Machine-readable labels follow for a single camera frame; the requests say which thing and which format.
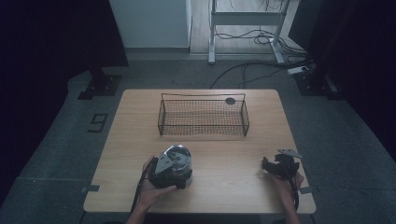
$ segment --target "gray carpet floor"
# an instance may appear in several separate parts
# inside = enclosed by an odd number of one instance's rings
[[[69,81],[64,106],[46,137],[1,207],[0,223],[79,223],[84,212],[84,188],[91,180],[104,147],[122,92],[127,89],[208,89],[217,76],[246,61],[131,60],[129,68],[107,68],[122,75],[115,96],[78,100],[91,75],[86,72]],[[317,205],[303,223],[396,223],[396,165],[372,131],[346,101],[321,96],[302,96],[286,70],[252,65],[248,89],[274,89],[280,99]],[[214,89],[237,89],[237,68],[221,78]],[[95,114],[108,114],[100,133],[91,124]],[[125,221],[128,214],[87,213],[82,223]],[[282,218],[260,215],[261,223]]]

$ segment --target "metal wire basket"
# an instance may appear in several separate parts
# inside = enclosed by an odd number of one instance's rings
[[[163,93],[158,117],[160,135],[248,134],[246,95]]]

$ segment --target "metal rack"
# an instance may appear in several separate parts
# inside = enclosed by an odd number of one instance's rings
[[[210,37],[209,37],[209,64],[215,63],[215,27],[217,25],[268,25],[277,26],[274,38],[270,38],[271,48],[278,63],[284,63],[281,48],[278,44],[280,31],[289,7],[290,0],[286,0],[281,12],[217,12],[216,1],[212,0],[210,13]]]
[[[248,134],[245,94],[181,95],[163,93],[160,135]]]

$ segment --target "table top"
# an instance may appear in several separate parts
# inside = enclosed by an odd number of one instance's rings
[[[247,136],[227,134],[160,135],[157,121],[162,93],[245,93]],[[262,157],[274,161],[278,149],[297,150],[283,106],[274,90],[127,90],[111,126],[84,203],[88,212],[129,212],[143,163],[172,145],[192,157],[192,183],[162,197],[155,213],[282,213]],[[304,175],[301,164],[300,174]],[[302,187],[307,187],[304,180]],[[311,193],[300,193],[298,213],[316,210]]]

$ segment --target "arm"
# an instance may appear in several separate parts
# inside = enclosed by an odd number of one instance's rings
[[[294,196],[289,181],[280,179],[276,175],[270,174],[270,176],[273,179],[276,192],[282,203],[285,212],[286,224],[300,224],[300,219],[298,218],[297,212],[294,209]],[[304,177],[297,173],[294,178],[296,179],[296,186],[299,189]]]
[[[146,161],[143,165],[143,170],[146,169],[149,162],[151,161],[152,156]],[[176,189],[176,186],[171,186],[165,189],[156,189],[148,180],[148,177],[145,177],[143,181],[142,189],[139,194],[139,201],[134,208],[134,211],[129,216],[126,224],[142,224],[145,220],[146,213],[150,209],[152,205],[154,205],[161,196],[168,194]]]

